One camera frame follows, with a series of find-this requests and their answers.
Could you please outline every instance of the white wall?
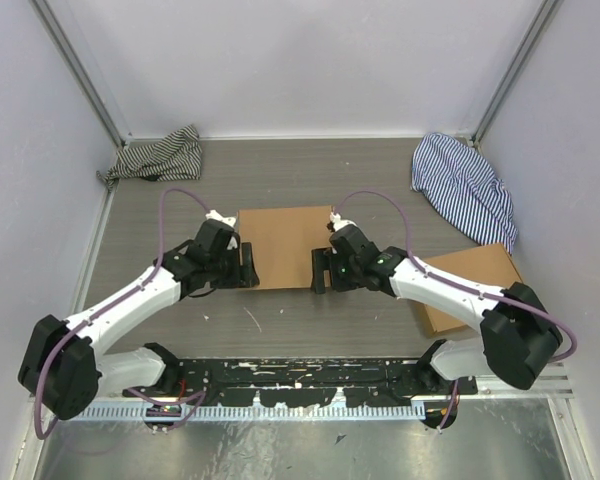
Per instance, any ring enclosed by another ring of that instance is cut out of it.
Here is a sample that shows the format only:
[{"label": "white wall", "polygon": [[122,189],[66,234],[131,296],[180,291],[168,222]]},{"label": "white wall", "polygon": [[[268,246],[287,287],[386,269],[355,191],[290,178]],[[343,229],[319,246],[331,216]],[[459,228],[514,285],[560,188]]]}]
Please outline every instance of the white wall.
[{"label": "white wall", "polygon": [[540,3],[51,2],[136,138],[473,133]]},{"label": "white wall", "polygon": [[28,2],[0,1],[0,479],[27,392],[35,322],[68,313],[113,145]]},{"label": "white wall", "polygon": [[578,334],[567,366],[600,473],[600,0],[564,2],[483,147],[525,280]]}]

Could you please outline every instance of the black and white striped cloth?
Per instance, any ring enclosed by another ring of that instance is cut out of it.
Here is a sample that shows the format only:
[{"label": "black and white striped cloth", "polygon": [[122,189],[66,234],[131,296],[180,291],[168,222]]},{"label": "black and white striped cloth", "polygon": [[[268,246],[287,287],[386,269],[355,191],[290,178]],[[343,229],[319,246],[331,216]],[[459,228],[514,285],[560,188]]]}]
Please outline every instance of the black and white striped cloth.
[{"label": "black and white striped cloth", "polygon": [[198,180],[202,171],[200,137],[193,125],[170,133],[151,145],[121,148],[106,175],[96,172],[109,191],[120,178],[142,178],[152,182]]},{"label": "black and white striped cloth", "polygon": [[513,250],[518,229],[511,195],[474,149],[441,133],[427,135],[413,154],[411,187],[469,238]]}]

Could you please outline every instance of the black cable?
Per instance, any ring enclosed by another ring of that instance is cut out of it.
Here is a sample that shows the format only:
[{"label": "black cable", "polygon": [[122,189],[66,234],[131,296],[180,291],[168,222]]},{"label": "black cable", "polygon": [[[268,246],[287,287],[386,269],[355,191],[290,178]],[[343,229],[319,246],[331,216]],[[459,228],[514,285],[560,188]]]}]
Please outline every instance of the black cable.
[{"label": "black cable", "polygon": [[212,288],[211,290],[208,290],[204,293],[199,293],[198,295],[188,295],[188,296],[189,296],[189,298],[202,298],[202,297],[206,297],[207,295],[211,295],[216,290],[217,290],[217,288]]}]

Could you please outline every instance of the white mark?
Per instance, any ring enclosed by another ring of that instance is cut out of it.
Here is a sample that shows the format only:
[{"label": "white mark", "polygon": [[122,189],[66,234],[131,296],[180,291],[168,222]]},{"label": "white mark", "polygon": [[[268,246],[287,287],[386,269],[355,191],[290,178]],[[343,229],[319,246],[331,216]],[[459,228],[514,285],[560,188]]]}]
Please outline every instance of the white mark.
[{"label": "white mark", "polygon": [[249,316],[251,317],[251,319],[255,322],[255,324],[258,327],[258,330],[260,330],[260,333],[262,333],[262,329],[260,328],[260,324],[258,323],[258,321],[256,320],[256,317],[253,316],[253,313],[251,313],[249,311],[249,309],[247,307],[242,307],[244,308],[244,311],[247,312],[249,314]]}]

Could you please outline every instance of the cardboard sheet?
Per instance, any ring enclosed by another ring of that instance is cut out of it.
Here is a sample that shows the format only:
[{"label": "cardboard sheet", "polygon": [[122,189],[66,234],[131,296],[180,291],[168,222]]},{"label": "cardboard sheet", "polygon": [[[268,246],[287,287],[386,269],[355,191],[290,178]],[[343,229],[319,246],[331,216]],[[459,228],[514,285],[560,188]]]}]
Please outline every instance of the cardboard sheet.
[{"label": "cardboard sheet", "polygon": [[329,246],[330,206],[240,210],[238,230],[253,244],[259,290],[309,288],[311,250]]},{"label": "cardboard sheet", "polygon": [[[511,256],[500,243],[484,245],[439,257],[425,258],[424,261],[454,275],[487,285],[510,287],[513,282],[522,281]],[[419,316],[422,317],[425,330],[429,335],[469,328],[460,320],[429,305],[418,302],[412,303],[416,306]]]}]

